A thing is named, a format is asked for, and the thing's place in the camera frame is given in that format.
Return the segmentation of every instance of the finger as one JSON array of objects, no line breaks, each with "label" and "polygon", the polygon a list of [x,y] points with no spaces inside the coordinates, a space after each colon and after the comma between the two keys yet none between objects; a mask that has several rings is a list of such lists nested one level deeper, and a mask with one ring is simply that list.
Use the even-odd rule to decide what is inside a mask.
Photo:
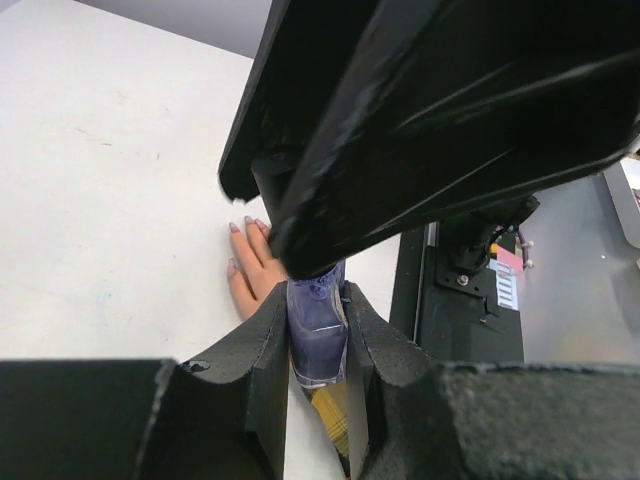
[{"label": "finger", "polygon": [[265,240],[269,240],[269,233],[271,232],[271,229],[267,225],[265,225],[259,218],[256,218],[256,225],[258,225],[258,228],[260,229],[260,232],[262,232]]},{"label": "finger", "polygon": [[253,218],[247,216],[244,217],[244,221],[247,224],[247,237],[249,238],[249,244],[256,253],[260,263],[265,266],[267,262],[273,258],[271,256],[271,251],[269,250],[269,245],[267,245],[267,239],[264,237],[260,227],[258,227],[258,223],[254,221]]},{"label": "finger", "polygon": [[262,270],[262,264],[236,224],[230,223],[229,229],[231,230],[231,246],[240,262],[240,267],[247,274],[249,280],[252,280]]},{"label": "finger", "polygon": [[251,294],[249,285],[242,275],[242,272],[238,270],[233,258],[229,259],[227,277],[229,279],[229,289],[231,290],[233,302],[240,311],[242,318],[247,320],[258,309],[258,301]]}]

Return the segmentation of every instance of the bottle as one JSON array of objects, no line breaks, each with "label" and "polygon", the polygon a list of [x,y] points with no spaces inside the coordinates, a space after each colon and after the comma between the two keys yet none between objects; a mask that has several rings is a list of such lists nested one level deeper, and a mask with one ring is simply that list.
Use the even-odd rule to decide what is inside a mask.
[{"label": "bottle", "polygon": [[320,388],[345,378],[348,327],[342,308],[345,262],[312,280],[290,278],[287,320],[298,383]]}]

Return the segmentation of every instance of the human hand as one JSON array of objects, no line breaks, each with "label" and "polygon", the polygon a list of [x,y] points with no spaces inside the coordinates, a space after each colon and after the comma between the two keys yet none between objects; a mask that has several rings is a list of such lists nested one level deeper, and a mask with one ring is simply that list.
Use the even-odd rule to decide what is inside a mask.
[{"label": "human hand", "polygon": [[227,277],[233,301],[243,320],[247,320],[273,287],[287,279],[287,273],[269,250],[269,227],[251,217],[244,220],[246,237],[235,223],[229,224],[231,245],[239,265],[233,258],[229,259]]}]

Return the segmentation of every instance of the white tabletop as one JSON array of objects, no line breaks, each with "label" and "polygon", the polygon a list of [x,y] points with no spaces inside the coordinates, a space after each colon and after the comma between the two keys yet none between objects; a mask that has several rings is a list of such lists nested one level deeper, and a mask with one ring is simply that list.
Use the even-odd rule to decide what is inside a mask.
[{"label": "white tabletop", "polygon": [[[239,324],[218,162],[251,60],[71,0],[0,14],[0,357],[175,357]],[[347,262],[387,316],[397,238]],[[340,477],[290,387],[285,477]]]}]

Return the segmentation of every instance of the blue translucent object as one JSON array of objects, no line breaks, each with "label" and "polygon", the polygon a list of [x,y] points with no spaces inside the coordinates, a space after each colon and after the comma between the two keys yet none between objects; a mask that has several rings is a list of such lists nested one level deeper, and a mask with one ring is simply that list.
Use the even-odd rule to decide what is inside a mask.
[{"label": "blue translucent object", "polygon": [[348,335],[341,299],[344,266],[342,261],[322,277],[291,278],[287,284],[291,358],[305,388],[344,380]]}]

